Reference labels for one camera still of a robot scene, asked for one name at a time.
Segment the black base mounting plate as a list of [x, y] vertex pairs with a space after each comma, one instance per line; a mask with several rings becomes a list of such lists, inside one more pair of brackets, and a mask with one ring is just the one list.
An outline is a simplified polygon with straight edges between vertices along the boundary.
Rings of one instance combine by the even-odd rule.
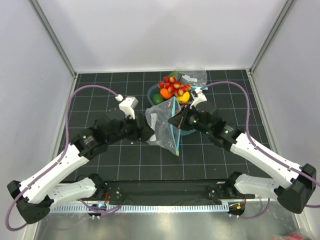
[[105, 181], [108, 200], [125, 206], [205, 206], [244, 201], [224, 179]]

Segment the orange fruit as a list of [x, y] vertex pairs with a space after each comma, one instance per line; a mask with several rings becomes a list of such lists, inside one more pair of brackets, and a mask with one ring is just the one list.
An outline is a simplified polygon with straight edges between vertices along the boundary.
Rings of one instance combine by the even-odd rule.
[[170, 99], [173, 96], [173, 94], [170, 93], [166, 88], [161, 88], [159, 93], [166, 100]]

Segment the red cherry fruit cluster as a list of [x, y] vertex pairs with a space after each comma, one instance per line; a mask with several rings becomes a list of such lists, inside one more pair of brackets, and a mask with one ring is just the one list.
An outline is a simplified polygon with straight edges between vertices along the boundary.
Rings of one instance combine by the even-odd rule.
[[190, 84], [182, 82], [182, 78], [183, 76], [179, 78], [165, 76], [163, 81], [158, 83], [158, 88], [168, 89], [168, 92], [172, 93], [173, 96], [182, 96], [185, 92], [190, 92], [192, 89]]

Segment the teal plastic tray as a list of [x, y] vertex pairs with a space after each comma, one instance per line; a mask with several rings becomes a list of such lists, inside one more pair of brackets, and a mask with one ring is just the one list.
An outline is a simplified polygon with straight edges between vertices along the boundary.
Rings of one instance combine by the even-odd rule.
[[[154, 105], [153, 103], [153, 96], [156, 95], [156, 94], [159, 94], [160, 93], [160, 89], [158, 88], [158, 84], [154, 84], [152, 85], [146, 92], [146, 97], [147, 97], [147, 100], [149, 102], [149, 104], [151, 106]], [[190, 131], [181, 131], [180, 132], [180, 135], [183, 137], [183, 136], [187, 136], [187, 135], [190, 135], [191, 133], [195, 132], [194, 130], [190, 130]]]

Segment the yellow lemon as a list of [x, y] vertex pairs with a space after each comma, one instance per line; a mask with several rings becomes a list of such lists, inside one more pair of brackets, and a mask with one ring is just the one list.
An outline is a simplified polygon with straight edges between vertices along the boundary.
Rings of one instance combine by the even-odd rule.
[[186, 91], [183, 95], [176, 97], [179, 104], [186, 104], [190, 100], [190, 93]]

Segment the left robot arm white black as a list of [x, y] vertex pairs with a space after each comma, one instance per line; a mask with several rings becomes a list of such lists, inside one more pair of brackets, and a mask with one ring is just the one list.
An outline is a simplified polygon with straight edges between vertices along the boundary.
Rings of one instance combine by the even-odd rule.
[[12, 206], [17, 207], [27, 224], [34, 224], [52, 209], [66, 203], [84, 198], [101, 200], [108, 190], [96, 173], [74, 183], [59, 183], [79, 167], [106, 152], [110, 145], [123, 139], [146, 142], [154, 133], [142, 113], [135, 118], [126, 117], [120, 110], [105, 113], [93, 126], [75, 135], [63, 152], [36, 174], [21, 182], [11, 181], [7, 189], [14, 199]]

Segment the black grid mat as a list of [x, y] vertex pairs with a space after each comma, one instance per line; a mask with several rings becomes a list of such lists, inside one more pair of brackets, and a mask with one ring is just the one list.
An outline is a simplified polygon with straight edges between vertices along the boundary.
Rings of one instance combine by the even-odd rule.
[[[136, 97], [138, 105], [135, 110], [144, 113], [151, 106], [147, 90], [167, 75], [166, 71], [78, 75], [74, 87], [79, 89], [79, 93], [69, 109], [70, 136], [90, 127], [103, 112], [118, 105], [109, 90]], [[207, 77], [214, 86], [204, 92], [205, 96], [218, 107], [222, 118], [244, 127], [246, 115], [249, 115], [251, 136], [268, 146], [269, 140], [247, 72], [210, 70]], [[180, 138], [179, 156], [157, 145], [124, 139], [73, 171], [66, 180], [78, 181], [93, 173], [106, 181], [226, 179], [233, 172], [262, 178], [267, 176], [248, 160], [213, 145], [205, 134], [195, 131]]]

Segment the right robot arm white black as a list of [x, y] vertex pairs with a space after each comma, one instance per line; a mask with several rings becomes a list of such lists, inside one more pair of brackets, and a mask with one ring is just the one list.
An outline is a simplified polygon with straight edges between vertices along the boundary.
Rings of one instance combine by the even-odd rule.
[[224, 121], [216, 107], [207, 103], [186, 106], [168, 123], [180, 130], [196, 130], [207, 135], [217, 147], [238, 155], [254, 164], [268, 178], [234, 172], [225, 182], [230, 198], [252, 194], [278, 201], [288, 211], [300, 214], [316, 189], [316, 168], [291, 162], [265, 147], [237, 125]]

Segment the green leaf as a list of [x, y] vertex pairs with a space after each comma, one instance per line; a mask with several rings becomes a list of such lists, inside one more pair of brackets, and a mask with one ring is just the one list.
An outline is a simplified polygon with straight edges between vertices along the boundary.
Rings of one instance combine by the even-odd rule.
[[182, 76], [184, 76], [185, 74], [183, 73], [183, 72], [179, 72], [179, 71], [176, 71], [176, 70], [174, 70], [174, 71], [172, 71], [169, 75], [168, 75], [168, 77], [170, 78], [170, 77], [177, 77], [177, 78], [180, 78], [180, 77], [182, 77]]

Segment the clear zip top bag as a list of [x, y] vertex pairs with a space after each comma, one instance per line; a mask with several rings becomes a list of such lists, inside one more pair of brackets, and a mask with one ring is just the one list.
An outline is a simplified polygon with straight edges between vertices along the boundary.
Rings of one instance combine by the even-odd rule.
[[146, 109], [147, 123], [154, 130], [154, 134], [147, 141], [149, 145], [159, 146], [179, 156], [181, 130], [170, 124], [168, 120], [180, 110], [181, 107], [175, 97]]

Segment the green lime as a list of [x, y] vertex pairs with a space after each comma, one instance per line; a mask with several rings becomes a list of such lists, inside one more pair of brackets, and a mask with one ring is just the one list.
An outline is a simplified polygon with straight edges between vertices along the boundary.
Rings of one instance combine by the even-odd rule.
[[154, 94], [154, 95], [152, 96], [151, 100], [152, 100], [152, 103], [153, 103], [154, 105], [161, 104], [161, 103], [163, 103], [163, 102], [165, 101], [164, 98], [163, 98], [163, 96], [162, 96], [160, 93]]

